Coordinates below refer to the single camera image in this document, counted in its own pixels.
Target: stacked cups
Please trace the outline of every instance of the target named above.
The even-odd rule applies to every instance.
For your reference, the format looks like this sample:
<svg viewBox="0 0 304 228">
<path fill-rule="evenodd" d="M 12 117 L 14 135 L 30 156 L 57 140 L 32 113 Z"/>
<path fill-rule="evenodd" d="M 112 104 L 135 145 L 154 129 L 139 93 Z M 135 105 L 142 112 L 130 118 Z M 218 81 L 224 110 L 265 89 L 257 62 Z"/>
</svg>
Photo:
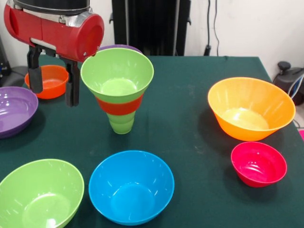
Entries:
<svg viewBox="0 0 304 228">
<path fill-rule="evenodd" d="M 101 50 L 81 67 L 81 78 L 107 113 L 117 134 L 131 131 L 135 112 L 153 79 L 151 61 L 126 48 Z"/>
</svg>

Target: dark green tablecloth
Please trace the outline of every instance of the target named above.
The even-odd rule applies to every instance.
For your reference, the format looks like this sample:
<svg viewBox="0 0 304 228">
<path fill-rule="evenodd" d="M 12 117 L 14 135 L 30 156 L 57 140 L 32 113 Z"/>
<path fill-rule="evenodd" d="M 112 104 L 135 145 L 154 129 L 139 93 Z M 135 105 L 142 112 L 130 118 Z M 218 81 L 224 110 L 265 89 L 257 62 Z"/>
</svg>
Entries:
<svg viewBox="0 0 304 228">
<path fill-rule="evenodd" d="M 30 126 L 0 141 L 0 180 L 15 168 L 38 159 L 74 164 L 85 180 L 85 195 L 68 228 L 120 227 L 101 216 L 88 196 L 94 168 L 107 156 L 129 149 L 163 158 L 175 178 L 172 201 L 146 228 L 303 228 L 304 151 L 293 124 L 263 142 L 277 148 L 288 164 L 278 184 L 254 189 L 243 184 L 230 163 L 240 141 L 218 126 L 208 89 L 232 76 L 269 80 L 255 57 L 150 57 L 155 76 L 136 113 L 132 131 L 115 134 L 106 114 L 81 83 L 80 105 L 64 97 L 40 101 Z M 59 64 L 42 57 L 41 64 Z"/>
</svg>

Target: pink bowl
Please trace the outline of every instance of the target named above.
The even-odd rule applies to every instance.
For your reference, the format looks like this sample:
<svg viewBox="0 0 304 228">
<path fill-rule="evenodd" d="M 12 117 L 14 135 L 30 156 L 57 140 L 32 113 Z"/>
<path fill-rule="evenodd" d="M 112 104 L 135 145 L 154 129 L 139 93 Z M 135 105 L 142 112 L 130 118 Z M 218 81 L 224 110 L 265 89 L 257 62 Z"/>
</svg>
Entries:
<svg viewBox="0 0 304 228">
<path fill-rule="evenodd" d="M 274 184 L 287 173 L 287 164 L 280 152 L 261 142 L 237 145 L 231 153 L 231 161 L 239 178 L 254 188 Z"/>
</svg>

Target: plastic bowl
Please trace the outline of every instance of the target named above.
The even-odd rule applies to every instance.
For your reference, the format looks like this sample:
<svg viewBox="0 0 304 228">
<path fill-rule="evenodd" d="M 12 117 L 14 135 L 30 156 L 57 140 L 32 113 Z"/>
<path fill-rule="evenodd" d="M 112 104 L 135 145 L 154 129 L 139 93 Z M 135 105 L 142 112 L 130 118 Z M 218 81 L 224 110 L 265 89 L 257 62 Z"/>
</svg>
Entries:
<svg viewBox="0 0 304 228">
<path fill-rule="evenodd" d="M 81 66 L 84 84 L 101 101 L 123 104 L 138 99 L 154 76 L 151 61 L 126 48 L 98 51 Z"/>
<path fill-rule="evenodd" d="M 75 215 L 84 189 L 81 173 L 68 162 L 25 164 L 0 183 L 0 227 L 63 228 Z"/>
<path fill-rule="evenodd" d="M 38 108 L 37 96 L 22 87 L 0 88 L 0 139 L 20 133 Z"/>
<path fill-rule="evenodd" d="M 41 67 L 43 91 L 36 94 L 41 99 L 54 99 L 66 92 L 68 72 L 62 66 L 47 65 Z M 25 75 L 25 84 L 29 88 L 29 74 Z"/>
<path fill-rule="evenodd" d="M 277 183 L 287 173 L 284 157 L 273 147 L 260 142 L 244 142 L 231 153 L 239 178 L 248 186 L 265 187 Z"/>
<path fill-rule="evenodd" d="M 138 50 L 137 48 L 135 47 L 132 47 L 132 46 L 129 46 L 129 45 L 125 45 L 125 44 L 114 44 L 114 45 L 109 45 L 109 46 L 105 46 L 105 47 L 100 47 L 99 50 L 106 50 L 106 49 L 110 49 L 110 48 L 126 48 L 126 49 L 131 49 L 131 50 L 134 50 L 134 51 L 137 51 L 139 53 L 142 54 L 142 52 L 140 50 Z"/>
<path fill-rule="evenodd" d="M 209 90 L 208 102 L 223 131 L 243 141 L 264 139 L 295 116 L 295 105 L 287 93 L 249 77 L 217 82 Z"/>
<path fill-rule="evenodd" d="M 89 195 L 112 222 L 136 226 L 159 215 L 170 202 L 174 178 L 159 157 L 143 151 L 116 153 L 94 170 Z"/>
</svg>

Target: orange bowl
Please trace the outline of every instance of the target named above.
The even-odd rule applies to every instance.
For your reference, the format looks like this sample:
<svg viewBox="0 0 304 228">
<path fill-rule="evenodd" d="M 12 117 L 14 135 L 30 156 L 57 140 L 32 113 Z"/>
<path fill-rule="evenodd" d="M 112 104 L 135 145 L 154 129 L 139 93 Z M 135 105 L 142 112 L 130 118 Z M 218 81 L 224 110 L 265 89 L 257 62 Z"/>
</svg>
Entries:
<svg viewBox="0 0 304 228">
<path fill-rule="evenodd" d="M 288 94 L 269 82 L 249 77 L 217 82 L 209 90 L 208 103 L 223 131 L 243 141 L 262 140 L 295 116 Z"/>
<path fill-rule="evenodd" d="M 53 99 L 66 92 L 68 72 L 62 66 L 47 65 L 41 67 L 43 91 L 36 94 L 41 99 Z M 29 87 L 29 74 L 25 75 L 25 84 Z"/>
</svg>

